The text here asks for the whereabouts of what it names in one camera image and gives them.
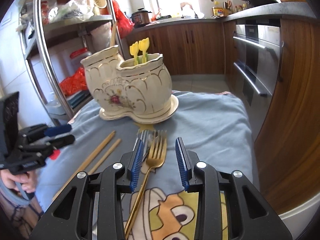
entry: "oven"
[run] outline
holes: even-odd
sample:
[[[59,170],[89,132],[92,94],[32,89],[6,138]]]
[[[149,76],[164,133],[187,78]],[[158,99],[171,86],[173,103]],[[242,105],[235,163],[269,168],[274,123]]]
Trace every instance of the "oven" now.
[[[233,36],[238,52],[234,62],[235,95],[244,103],[255,140],[270,107],[281,67],[283,43],[280,28],[266,25],[237,25]]]

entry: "metal bolt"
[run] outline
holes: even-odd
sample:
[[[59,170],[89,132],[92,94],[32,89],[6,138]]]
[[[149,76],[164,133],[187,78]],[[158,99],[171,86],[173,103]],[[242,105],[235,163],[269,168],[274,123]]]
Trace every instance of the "metal bolt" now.
[[[204,163],[204,162],[197,162],[196,165],[197,165],[198,168],[201,168],[201,169],[203,169],[203,168],[205,168],[207,166],[207,164]]]
[[[242,172],[241,171],[234,171],[233,172],[233,176],[235,176],[237,178],[241,178],[242,177]]]
[[[78,179],[82,179],[85,177],[85,172],[81,171],[77,174]]]
[[[113,168],[114,168],[115,170],[121,169],[122,166],[123,166],[122,163],[115,163],[115,164],[113,164]]]

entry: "tile floor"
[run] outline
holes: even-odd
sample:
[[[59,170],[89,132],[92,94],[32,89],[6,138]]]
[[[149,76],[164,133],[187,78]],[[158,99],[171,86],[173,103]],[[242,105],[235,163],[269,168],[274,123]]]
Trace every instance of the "tile floor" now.
[[[218,94],[229,91],[229,87],[223,79],[205,79],[195,80],[192,77],[187,77],[186,80],[172,81],[172,89],[178,91],[204,92],[211,94]]]

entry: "red plastic bag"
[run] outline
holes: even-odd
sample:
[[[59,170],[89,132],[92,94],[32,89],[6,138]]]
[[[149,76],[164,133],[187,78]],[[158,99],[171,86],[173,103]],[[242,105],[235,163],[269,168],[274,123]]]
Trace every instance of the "red plastic bag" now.
[[[79,67],[73,76],[67,77],[60,83],[60,87],[67,97],[78,91],[87,90],[88,87],[85,81],[84,68]]]
[[[113,8],[118,21],[118,31],[120,38],[123,39],[132,32],[134,23],[120,10],[120,6],[116,0],[112,0]]]

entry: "ceramic saucer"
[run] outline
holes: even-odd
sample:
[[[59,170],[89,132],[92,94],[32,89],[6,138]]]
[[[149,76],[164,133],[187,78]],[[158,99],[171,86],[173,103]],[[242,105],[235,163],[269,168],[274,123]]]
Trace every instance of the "ceramic saucer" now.
[[[163,122],[163,121],[169,119],[174,114],[174,112],[177,111],[177,109],[178,109],[178,106],[179,106],[178,98],[176,96],[174,96],[174,95],[171,95],[170,100],[171,100],[170,109],[166,113],[164,113],[163,115],[155,117],[155,118],[137,117],[132,112],[126,112],[126,113],[123,113],[123,114],[118,114],[118,115],[111,116],[111,115],[108,115],[103,108],[100,109],[99,116],[103,120],[118,120],[120,118],[128,116],[128,117],[132,118],[134,121],[136,121],[137,123],[143,123],[143,124],[160,123],[160,122]]]

